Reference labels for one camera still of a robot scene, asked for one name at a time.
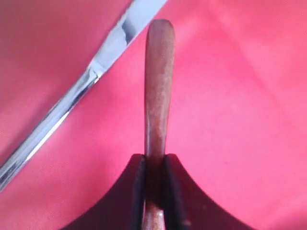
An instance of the wooden handle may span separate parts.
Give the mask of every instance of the wooden handle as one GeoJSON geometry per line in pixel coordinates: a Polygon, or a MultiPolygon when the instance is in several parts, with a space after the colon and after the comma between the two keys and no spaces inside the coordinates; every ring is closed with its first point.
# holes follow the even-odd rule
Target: wooden handle
{"type": "Polygon", "coordinates": [[[149,26],[145,58],[146,206],[143,230],[164,229],[160,209],[162,161],[175,53],[175,34],[167,20],[149,26]]]}

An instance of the knife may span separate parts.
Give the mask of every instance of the knife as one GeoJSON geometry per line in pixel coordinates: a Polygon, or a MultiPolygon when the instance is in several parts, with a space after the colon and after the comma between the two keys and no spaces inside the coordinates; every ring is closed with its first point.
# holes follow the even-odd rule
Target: knife
{"type": "Polygon", "coordinates": [[[65,120],[83,95],[108,71],[167,0],[134,0],[68,92],[48,111],[32,133],[0,168],[0,192],[65,120]]]}

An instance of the pink cloth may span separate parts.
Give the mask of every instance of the pink cloth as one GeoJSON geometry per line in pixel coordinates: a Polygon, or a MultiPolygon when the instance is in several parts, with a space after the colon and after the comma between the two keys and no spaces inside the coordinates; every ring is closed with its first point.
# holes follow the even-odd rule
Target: pink cloth
{"type": "MultiPolygon", "coordinates": [[[[82,73],[128,0],[0,2],[0,160],[82,73]]],[[[258,229],[307,229],[305,1],[169,0],[167,152],[258,229]]],[[[58,229],[144,149],[144,31],[0,194],[0,229],[58,229]]]]}

